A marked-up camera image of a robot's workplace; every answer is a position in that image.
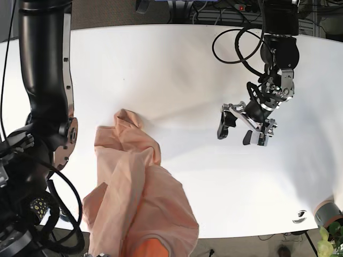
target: bolt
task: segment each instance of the bolt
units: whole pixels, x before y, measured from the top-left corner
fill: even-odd
[[[76,129],[73,127],[70,132],[70,142],[74,143],[76,138]]]

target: floor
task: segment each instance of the floor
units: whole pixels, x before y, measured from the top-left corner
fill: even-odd
[[[55,236],[60,239],[69,231],[55,229]],[[319,230],[308,231],[308,234],[316,246],[320,240]],[[85,250],[77,255],[70,257],[81,257],[87,252],[89,245],[89,233],[84,233],[86,247]],[[67,242],[69,246],[74,245],[75,240]],[[214,250],[212,257],[277,257],[277,250],[280,245],[287,246],[293,257],[315,257],[315,254],[305,235],[267,235],[260,237],[241,237],[241,238],[218,238],[218,239],[199,239],[191,257],[208,257],[210,250]],[[49,257],[59,257],[58,254],[48,251]]]

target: table surface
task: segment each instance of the table surface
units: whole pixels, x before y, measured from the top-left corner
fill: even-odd
[[[160,144],[162,166],[183,184],[201,238],[315,228],[311,210],[332,194],[343,207],[339,188],[343,44],[297,37],[295,96],[272,114],[279,127],[267,147],[243,146],[247,127],[239,120],[227,139],[217,139],[222,104],[248,102],[245,85],[257,82],[242,64],[226,65],[214,58],[212,42],[225,29],[144,25],[72,31],[79,134],[63,172],[82,198],[96,186],[96,128],[113,125],[113,114],[125,108],[142,116],[145,131]],[[235,32],[218,40],[216,50],[223,59],[237,59],[234,38]],[[243,55],[256,44],[255,37],[244,35]],[[2,43],[1,64],[4,56]],[[259,54],[249,63],[263,70]],[[6,131],[22,127],[28,113],[18,41],[11,41],[4,95]],[[77,215],[71,190],[58,177],[54,180],[63,201]],[[300,210],[307,210],[307,219],[294,224]],[[58,226],[70,228],[62,221]]]

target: fabric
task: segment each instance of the fabric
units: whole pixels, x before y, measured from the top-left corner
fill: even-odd
[[[138,115],[121,110],[114,118],[115,127],[96,133],[98,186],[83,200],[89,253],[189,256],[199,226],[182,184],[160,166],[160,147]]]

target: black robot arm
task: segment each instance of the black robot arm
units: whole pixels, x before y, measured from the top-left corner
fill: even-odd
[[[296,38],[299,33],[297,0],[265,0],[262,13],[264,19],[264,44],[260,54],[265,63],[264,73],[255,71],[247,61],[244,66],[259,76],[259,86],[248,82],[247,90],[250,102],[239,104],[224,104],[222,106],[221,122],[218,129],[218,139],[228,135],[229,127],[236,127],[236,120],[243,120],[250,128],[243,139],[244,145],[256,144],[266,146],[268,138],[273,136],[277,127],[274,119],[269,115],[281,103],[287,102],[294,96],[294,69],[299,62],[299,51]],[[240,58],[243,58],[238,48],[240,36],[247,29],[239,32],[235,49]]]
[[[75,254],[84,248],[78,223],[49,180],[65,167],[77,139],[69,58],[71,7],[71,0],[19,0],[21,72],[31,113],[24,127],[0,143],[0,257],[45,256],[42,248]],[[60,208],[69,212],[74,230],[58,244],[49,236]],[[48,222],[38,231],[35,226],[48,210]],[[61,245],[75,233],[77,246]]]

